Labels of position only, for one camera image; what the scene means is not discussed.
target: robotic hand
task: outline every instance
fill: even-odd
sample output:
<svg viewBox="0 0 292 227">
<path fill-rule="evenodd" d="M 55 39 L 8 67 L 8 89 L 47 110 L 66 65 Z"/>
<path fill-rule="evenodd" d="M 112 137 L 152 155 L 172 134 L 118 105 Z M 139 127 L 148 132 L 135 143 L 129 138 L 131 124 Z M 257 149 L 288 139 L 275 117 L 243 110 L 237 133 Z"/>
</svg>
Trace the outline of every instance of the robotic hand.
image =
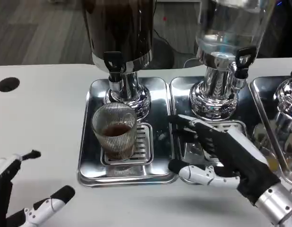
<svg viewBox="0 0 292 227">
<path fill-rule="evenodd" d="M 38 227 L 74 196 L 74 189 L 66 185 L 50 198 L 33 204 L 33 208 L 24 208 L 6 218 L 13 185 L 11 180 L 18 173 L 22 161 L 40 156 L 40 152 L 33 150 L 24 156 L 14 154 L 8 159 L 0 159 L 0 227 Z"/>
<path fill-rule="evenodd" d="M 267 160 L 240 131 L 223 132 L 210 124 L 185 115 L 170 117 L 172 123 L 184 126 L 175 133 L 185 142 L 199 142 L 221 166 L 191 165 L 173 159 L 170 171 L 189 181 L 203 185 L 237 189 L 274 225 L 292 222 L 292 194 L 269 169 Z"/>
</svg>

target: metal tray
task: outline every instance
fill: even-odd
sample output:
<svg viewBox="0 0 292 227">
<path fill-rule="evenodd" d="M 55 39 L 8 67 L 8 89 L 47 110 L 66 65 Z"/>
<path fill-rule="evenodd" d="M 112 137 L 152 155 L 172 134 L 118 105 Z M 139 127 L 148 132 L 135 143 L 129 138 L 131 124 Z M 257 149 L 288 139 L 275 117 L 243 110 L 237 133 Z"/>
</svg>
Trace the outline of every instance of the metal tray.
<svg viewBox="0 0 292 227">
<path fill-rule="evenodd" d="M 282 174 L 283 178 L 292 184 L 292 132 L 285 141 L 283 135 L 276 133 L 275 122 L 279 112 L 277 102 L 274 101 L 278 86 L 290 78 L 292 76 L 260 77 L 253 80 L 249 88 L 262 120 L 253 133 L 257 146 L 267 159 L 276 159 L 279 164 L 276 173 Z"/>
<path fill-rule="evenodd" d="M 171 81 L 170 83 L 170 92 L 172 100 L 172 109 L 173 114 L 184 114 L 192 117 L 196 117 L 191 109 L 189 102 L 189 94 L 191 87 L 199 83 L 203 77 L 178 77 Z M 249 91 L 249 88 L 246 86 L 240 90 L 239 94 L 239 103 L 236 111 L 233 116 L 226 121 L 226 123 L 233 123 L 240 125 L 241 131 L 245 132 L 247 136 L 251 136 L 255 126 L 261 122 L 260 117 L 257 113 L 256 106 L 254 104 L 252 95 Z M 221 165 L 221 163 L 215 157 L 212 157 L 211 161 L 208 162 L 202 157 L 194 155 L 197 153 L 198 146 L 191 144 L 186 144 L 182 142 L 179 138 L 173 138 L 174 140 L 174 149 L 180 154 L 182 160 L 191 163 L 191 164 L 208 164 L 212 163 L 215 165 Z"/>
<path fill-rule="evenodd" d="M 93 113 L 103 105 L 109 89 L 107 79 L 92 83 L 87 94 L 87 103 L 78 165 L 78 181 L 89 187 L 110 185 L 160 184 L 171 183 L 176 175 L 169 171 L 168 163 L 175 158 L 171 139 L 171 125 L 167 116 L 171 114 L 169 88 L 161 78 L 139 78 L 139 83 L 148 88 L 151 95 L 150 112 L 139 122 L 150 125 L 149 137 L 153 144 L 153 158 L 147 163 L 127 163 L 113 165 L 105 160 L 101 146 L 91 128 Z"/>
</svg>

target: white countertop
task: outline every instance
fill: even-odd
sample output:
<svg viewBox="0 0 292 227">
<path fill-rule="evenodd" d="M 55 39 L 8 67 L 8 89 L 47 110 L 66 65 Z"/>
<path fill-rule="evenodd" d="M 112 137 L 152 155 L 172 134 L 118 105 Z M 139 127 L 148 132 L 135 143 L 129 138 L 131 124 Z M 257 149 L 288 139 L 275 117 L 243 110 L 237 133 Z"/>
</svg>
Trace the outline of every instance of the white countertop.
<svg viewBox="0 0 292 227">
<path fill-rule="evenodd" d="M 259 59 L 250 78 L 289 75 L 292 59 Z M 145 70 L 141 77 L 202 76 L 205 66 Z M 92 65 L 0 66 L 0 81 L 17 77 L 20 86 L 0 92 L 0 157 L 42 157 L 22 163 L 14 178 L 9 213 L 43 199 L 65 184 L 75 197 L 44 227 L 249 227 L 269 226 L 256 208 L 234 190 L 168 185 L 85 188 L 77 182 L 80 139 L 90 84 L 107 74 Z"/>
</svg>

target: black circle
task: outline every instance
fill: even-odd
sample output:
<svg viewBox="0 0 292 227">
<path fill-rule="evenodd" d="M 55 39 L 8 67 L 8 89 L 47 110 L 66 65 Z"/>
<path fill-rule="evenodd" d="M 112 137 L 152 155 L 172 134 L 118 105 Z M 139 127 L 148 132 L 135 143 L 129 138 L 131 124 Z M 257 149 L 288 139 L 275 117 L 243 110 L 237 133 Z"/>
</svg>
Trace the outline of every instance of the black circle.
<svg viewBox="0 0 292 227">
<path fill-rule="evenodd" d="M 19 86 L 19 79 L 15 77 L 8 77 L 0 81 L 1 92 L 13 91 L 18 86 Z"/>
</svg>

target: gray carpet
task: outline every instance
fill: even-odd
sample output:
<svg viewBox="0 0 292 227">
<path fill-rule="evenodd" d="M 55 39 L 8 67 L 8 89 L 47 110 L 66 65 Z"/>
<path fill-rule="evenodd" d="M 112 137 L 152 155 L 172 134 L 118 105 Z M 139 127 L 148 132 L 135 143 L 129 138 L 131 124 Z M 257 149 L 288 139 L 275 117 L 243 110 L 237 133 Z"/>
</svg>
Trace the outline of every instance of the gray carpet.
<svg viewBox="0 0 292 227">
<path fill-rule="evenodd" d="M 194 57 L 198 11 L 198 3 L 157 5 L 154 28 L 174 48 L 173 68 Z M 59 63 L 92 64 L 79 0 L 0 0 L 0 65 Z"/>
</svg>

